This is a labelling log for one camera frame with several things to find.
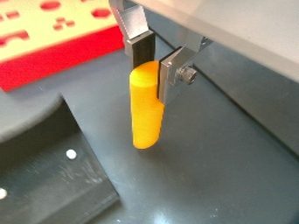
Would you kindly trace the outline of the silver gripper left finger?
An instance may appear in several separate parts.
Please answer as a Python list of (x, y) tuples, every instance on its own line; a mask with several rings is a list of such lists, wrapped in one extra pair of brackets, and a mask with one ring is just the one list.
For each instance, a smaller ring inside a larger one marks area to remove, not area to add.
[(124, 36), (125, 55), (132, 68), (154, 59), (154, 33), (150, 31), (144, 8), (129, 0), (107, 0)]

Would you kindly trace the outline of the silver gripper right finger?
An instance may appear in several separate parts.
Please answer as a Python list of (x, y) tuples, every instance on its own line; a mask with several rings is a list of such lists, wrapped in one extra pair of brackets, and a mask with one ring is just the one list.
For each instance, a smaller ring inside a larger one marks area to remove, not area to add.
[(180, 85), (190, 85), (196, 78), (193, 58), (197, 53), (212, 43), (194, 31), (186, 30), (182, 45), (178, 46), (158, 61), (157, 98), (166, 105), (180, 93)]

